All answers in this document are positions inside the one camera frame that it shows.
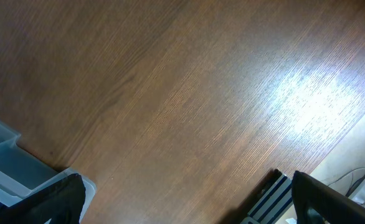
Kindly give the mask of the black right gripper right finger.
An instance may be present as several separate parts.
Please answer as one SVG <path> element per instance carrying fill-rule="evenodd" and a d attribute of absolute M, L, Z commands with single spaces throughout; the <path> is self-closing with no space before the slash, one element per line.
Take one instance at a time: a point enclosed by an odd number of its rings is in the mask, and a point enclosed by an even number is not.
<path fill-rule="evenodd" d="M 310 175 L 295 171 L 292 200 L 298 224 L 365 224 L 365 208 Z"/>

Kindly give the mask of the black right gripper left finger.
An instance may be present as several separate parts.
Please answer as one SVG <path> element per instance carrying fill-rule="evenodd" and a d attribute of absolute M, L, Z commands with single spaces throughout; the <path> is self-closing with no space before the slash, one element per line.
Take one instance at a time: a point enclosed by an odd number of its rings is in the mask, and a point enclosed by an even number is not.
<path fill-rule="evenodd" d="M 82 176 L 68 177 L 0 212 L 0 224 L 79 224 L 85 203 Z"/>

